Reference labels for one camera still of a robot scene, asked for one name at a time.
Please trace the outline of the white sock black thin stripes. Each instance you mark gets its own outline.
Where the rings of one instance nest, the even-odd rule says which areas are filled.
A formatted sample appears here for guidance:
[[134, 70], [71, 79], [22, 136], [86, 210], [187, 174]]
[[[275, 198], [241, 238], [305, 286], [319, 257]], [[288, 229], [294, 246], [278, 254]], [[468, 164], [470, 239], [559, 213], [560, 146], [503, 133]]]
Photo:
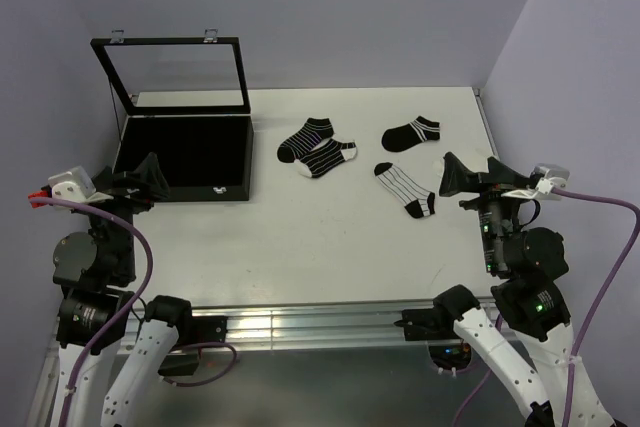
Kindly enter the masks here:
[[435, 214], [435, 193], [420, 186], [401, 168], [391, 162], [381, 162], [374, 167], [374, 176], [381, 185], [397, 198], [413, 219]]

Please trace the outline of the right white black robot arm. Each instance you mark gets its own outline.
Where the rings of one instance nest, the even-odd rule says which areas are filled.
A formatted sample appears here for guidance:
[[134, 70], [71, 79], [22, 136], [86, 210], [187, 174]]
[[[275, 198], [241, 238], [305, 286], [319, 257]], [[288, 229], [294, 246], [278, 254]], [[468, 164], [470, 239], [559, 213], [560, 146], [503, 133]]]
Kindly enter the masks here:
[[522, 357], [469, 289], [456, 285], [434, 300], [433, 325], [443, 336], [467, 342], [500, 380], [527, 426], [616, 426], [578, 355], [582, 331], [556, 285], [569, 266], [563, 237], [548, 228], [521, 226], [526, 202], [559, 199], [568, 170], [539, 164], [528, 176], [490, 157], [480, 172], [453, 153], [443, 158], [439, 194], [471, 194], [460, 207], [477, 213], [486, 271], [501, 284], [491, 294], [501, 321], [528, 355]]

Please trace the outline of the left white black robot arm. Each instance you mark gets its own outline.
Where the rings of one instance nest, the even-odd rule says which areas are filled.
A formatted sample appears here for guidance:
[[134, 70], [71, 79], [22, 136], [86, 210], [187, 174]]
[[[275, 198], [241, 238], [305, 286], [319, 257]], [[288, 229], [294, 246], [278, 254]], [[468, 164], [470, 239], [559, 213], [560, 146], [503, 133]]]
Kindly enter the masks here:
[[157, 296], [144, 312], [133, 352], [115, 381], [109, 379], [138, 294], [134, 215], [169, 196], [156, 154], [118, 174], [105, 167], [94, 177], [81, 167], [49, 179], [51, 198], [89, 219], [85, 232], [62, 238], [53, 253], [53, 281], [63, 291], [56, 340], [59, 379], [54, 426], [128, 426], [136, 402], [174, 346], [195, 333], [189, 301]]

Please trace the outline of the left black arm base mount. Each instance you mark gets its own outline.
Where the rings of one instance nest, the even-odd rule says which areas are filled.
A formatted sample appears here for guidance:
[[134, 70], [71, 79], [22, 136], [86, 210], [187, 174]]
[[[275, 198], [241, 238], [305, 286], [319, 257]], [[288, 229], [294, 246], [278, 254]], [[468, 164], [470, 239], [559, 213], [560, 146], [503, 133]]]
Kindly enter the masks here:
[[[194, 316], [187, 332], [181, 334], [177, 346], [192, 344], [224, 342], [227, 333], [228, 317]], [[190, 348], [169, 354], [160, 366], [158, 373], [164, 377], [186, 377], [193, 375], [198, 369], [202, 357], [202, 349]]]

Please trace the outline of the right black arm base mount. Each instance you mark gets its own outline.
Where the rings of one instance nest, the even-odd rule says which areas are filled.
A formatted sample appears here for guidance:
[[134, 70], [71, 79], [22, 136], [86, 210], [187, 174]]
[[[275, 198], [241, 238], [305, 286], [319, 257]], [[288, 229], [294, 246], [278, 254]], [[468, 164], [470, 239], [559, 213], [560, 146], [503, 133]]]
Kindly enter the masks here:
[[454, 333], [447, 313], [441, 308], [405, 309], [394, 326], [403, 331], [406, 342], [426, 344], [439, 375], [456, 376], [471, 367], [471, 347]]

